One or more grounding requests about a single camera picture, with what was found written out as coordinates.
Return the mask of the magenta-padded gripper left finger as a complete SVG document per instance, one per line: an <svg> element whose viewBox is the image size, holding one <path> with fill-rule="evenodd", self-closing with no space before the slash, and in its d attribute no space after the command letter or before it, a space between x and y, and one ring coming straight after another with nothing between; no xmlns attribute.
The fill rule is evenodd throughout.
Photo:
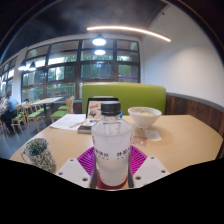
<svg viewBox="0 0 224 224"><path fill-rule="evenodd" d="M97 168L94 148L87 149L78 158L69 158L56 175L83 188L95 188Z"/></svg>

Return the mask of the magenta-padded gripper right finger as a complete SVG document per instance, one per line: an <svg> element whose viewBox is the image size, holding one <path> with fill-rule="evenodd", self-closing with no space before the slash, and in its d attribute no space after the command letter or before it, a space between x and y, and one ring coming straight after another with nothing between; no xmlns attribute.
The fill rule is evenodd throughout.
<svg viewBox="0 0 224 224"><path fill-rule="evenodd" d="M135 146L129 156L128 186L140 188L169 175L169 171L155 157L147 156Z"/></svg>

